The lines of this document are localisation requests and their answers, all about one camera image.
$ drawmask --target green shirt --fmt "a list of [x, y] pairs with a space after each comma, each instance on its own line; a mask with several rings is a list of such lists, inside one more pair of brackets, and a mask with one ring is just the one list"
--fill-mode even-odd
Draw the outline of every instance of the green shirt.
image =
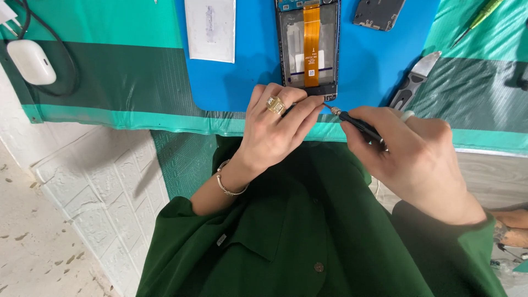
[[403, 201], [391, 215], [370, 182], [345, 144], [305, 143], [226, 210], [197, 216], [176, 197], [137, 296], [506, 296], [489, 265], [491, 215], [450, 226]]

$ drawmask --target tool handle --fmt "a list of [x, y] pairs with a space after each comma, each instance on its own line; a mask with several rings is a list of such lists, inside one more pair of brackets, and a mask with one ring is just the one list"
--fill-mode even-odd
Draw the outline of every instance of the tool handle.
[[356, 127], [361, 132], [361, 134], [363, 134], [363, 137], [368, 142], [372, 141], [372, 142], [378, 142], [380, 144], [385, 143], [383, 138], [380, 136], [380, 134], [376, 131], [374, 127], [372, 127], [371, 125], [365, 123], [364, 121], [360, 119], [351, 117], [350, 115], [348, 115], [347, 112], [341, 112], [339, 114], [339, 119], [343, 121], [347, 121], [351, 123], [352, 125], [354, 125], [354, 127]]
[[473, 20], [470, 29], [474, 29], [476, 26], [480, 25], [483, 20], [485, 20], [492, 12], [494, 12], [497, 7], [502, 3], [503, 0], [490, 0], [484, 8], [478, 13], [476, 19]]
[[392, 101], [389, 104], [389, 107], [404, 110], [411, 100], [416, 95], [416, 91], [420, 85], [427, 81], [427, 77], [419, 75], [414, 72], [410, 72], [409, 75], [405, 78], [403, 83], [400, 85], [398, 92], [392, 98]]

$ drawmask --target orange flex cable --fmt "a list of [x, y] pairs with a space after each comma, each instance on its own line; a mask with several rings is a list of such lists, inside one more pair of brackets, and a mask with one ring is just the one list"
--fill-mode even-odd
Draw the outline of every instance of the orange flex cable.
[[304, 14], [304, 85], [319, 86], [319, 1], [305, 2]]

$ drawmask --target hand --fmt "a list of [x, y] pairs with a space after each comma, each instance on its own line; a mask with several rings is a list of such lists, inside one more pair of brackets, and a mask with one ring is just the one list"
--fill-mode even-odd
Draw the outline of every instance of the hand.
[[[282, 118], [266, 107], [271, 95], [279, 97], [286, 108], [293, 103], [297, 105]], [[315, 125], [324, 107], [323, 102], [323, 96], [307, 97], [301, 89], [276, 83], [255, 86], [246, 111], [244, 137], [232, 159], [251, 167], [258, 174], [284, 160]]]
[[486, 220], [482, 207], [467, 191], [448, 123], [414, 116], [404, 123], [402, 112], [388, 107], [362, 106], [348, 113], [374, 126], [385, 140], [389, 151], [368, 144], [350, 123], [341, 123], [348, 148], [394, 194], [447, 224]]

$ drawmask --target precision screwdriver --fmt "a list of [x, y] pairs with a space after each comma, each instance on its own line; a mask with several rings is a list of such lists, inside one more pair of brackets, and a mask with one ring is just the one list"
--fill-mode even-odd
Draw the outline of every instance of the precision screwdriver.
[[364, 121], [360, 119], [351, 117], [350, 115], [348, 115], [347, 112], [342, 112], [337, 107], [332, 107], [325, 103], [323, 103], [323, 105], [328, 107], [330, 111], [332, 112], [332, 114], [338, 116], [340, 120], [347, 121], [351, 123], [352, 125], [354, 125], [354, 127], [356, 127], [363, 134], [365, 139], [370, 140], [370, 141], [375, 141], [383, 145], [385, 144], [385, 141], [383, 140], [383, 138], [376, 131], [376, 129], [372, 127], [371, 125], [365, 123]]
[[484, 6], [484, 8], [480, 10], [477, 17], [473, 20], [469, 28], [464, 32], [464, 34], [462, 34], [462, 36], [455, 42], [455, 44], [453, 44], [451, 48], [454, 48], [455, 45], [457, 45], [457, 43], [462, 40], [462, 38], [464, 38], [467, 33], [469, 33], [469, 31], [473, 30], [474, 28], [476, 28], [476, 26], [480, 25], [483, 20], [485, 20], [492, 12], [497, 9], [497, 7], [502, 3], [502, 1], [504, 0], [490, 0], [488, 4], [486, 4], [486, 6]]

